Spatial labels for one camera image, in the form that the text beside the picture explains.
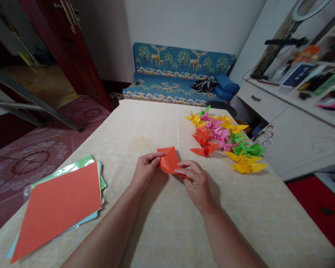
green paper crane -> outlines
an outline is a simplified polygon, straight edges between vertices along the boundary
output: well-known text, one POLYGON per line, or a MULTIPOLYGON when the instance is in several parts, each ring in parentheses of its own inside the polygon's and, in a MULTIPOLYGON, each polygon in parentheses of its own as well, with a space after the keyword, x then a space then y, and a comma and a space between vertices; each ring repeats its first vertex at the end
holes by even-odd
POLYGON ((259 146, 258 143, 255 143, 251 146, 247 146, 248 142, 241 142, 236 147, 232 147, 233 153, 236 155, 240 155, 243 151, 243 154, 247 157, 257 156, 257 157, 264 157, 264 146, 259 146))
POLYGON ((204 115, 207 111, 209 111, 210 108, 211 108, 211 105, 207 106, 206 109, 204 109, 204 110, 202 110, 202 108, 201 108, 201 112, 199 112, 199 113, 197 113, 195 115, 198 115, 198 114, 204 115))
POLYGON ((247 137, 243 133, 233 134, 233 131, 231 131, 232 144, 239 143, 240 141, 244 140, 245 138, 247 138, 247 137))

drawer handle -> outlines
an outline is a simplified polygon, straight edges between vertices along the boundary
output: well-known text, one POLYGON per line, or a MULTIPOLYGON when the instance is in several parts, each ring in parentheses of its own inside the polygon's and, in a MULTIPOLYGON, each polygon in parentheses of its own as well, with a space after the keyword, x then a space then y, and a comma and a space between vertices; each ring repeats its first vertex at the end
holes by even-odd
POLYGON ((252 97, 252 100, 254 100, 254 101, 261 101, 261 99, 256 98, 254 95, 252 95, 251 97, 252 97))

wooden door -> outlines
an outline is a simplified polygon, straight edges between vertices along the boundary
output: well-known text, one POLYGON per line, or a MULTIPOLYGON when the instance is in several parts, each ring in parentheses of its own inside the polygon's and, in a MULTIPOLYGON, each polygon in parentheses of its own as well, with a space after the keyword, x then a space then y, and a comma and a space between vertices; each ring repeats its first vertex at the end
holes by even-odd
POLYGON ((69 0, 19 0, 77 94, 112 111, 69 0))

yellow paper crane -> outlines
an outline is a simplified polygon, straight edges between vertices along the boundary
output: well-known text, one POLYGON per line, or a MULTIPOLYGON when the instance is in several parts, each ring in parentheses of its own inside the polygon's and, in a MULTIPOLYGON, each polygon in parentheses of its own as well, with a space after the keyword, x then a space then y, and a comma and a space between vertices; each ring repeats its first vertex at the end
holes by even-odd
POLYGON ((232 121, 232 118, 228 117, 227 115, 224 115, 224 117, 221 117, 221 114, 218 115, 219 121, 232 121))
POLYGON ((234 125, 231 118, 222 122, 221 126, 225 129, 229 128, 230 131, 233 132, 233 134, 238 134, 241 130, 248 127, 248 125, 234 125))
POLYGON ((192 113, 192 111, 190 111, 190 115, 191 115, 191 117, 185 117, 185 118, 191 120, 192 123, 193 123, 197 128, 206 125, 205 122, 201 122, 200 113, 198 113, 197 115, 194 115, 194 114, 192 113))
POLYGON ((264 163, 256 163, 261 160, 262 157, 246 157, 243 155, 243 150, 240 155, 235 155, 234 153, 225 151, 226 155, 228 155, 233 161, 236 161, 238 164, 232 165, 232 168, 239 173, 255 173, 259 172, 262 169, 266 168, 268 165, 264 163))

hand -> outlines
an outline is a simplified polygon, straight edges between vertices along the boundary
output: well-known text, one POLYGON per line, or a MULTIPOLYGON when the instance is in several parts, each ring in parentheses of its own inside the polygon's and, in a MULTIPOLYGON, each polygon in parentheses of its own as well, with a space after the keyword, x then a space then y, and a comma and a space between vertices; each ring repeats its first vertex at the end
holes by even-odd
POLYGON ((193 179, 193 182, 184 179, 184 184, 187 194, 194 205, 201 214, 210 210, 215 205, 215 202, 212 199, 208 177, 202 167, 195 161, 182 161, 178 163, 178 165, 183 169, 174 170, 176 173, 186 175, 190 179, 193 179))
POLYGON ((146 190, 149 181, 154 174, 156 166, 160 162, 160 157, 165 153, 150 153, 138 158, 137 167, 131 180, 131 185, 146 190))

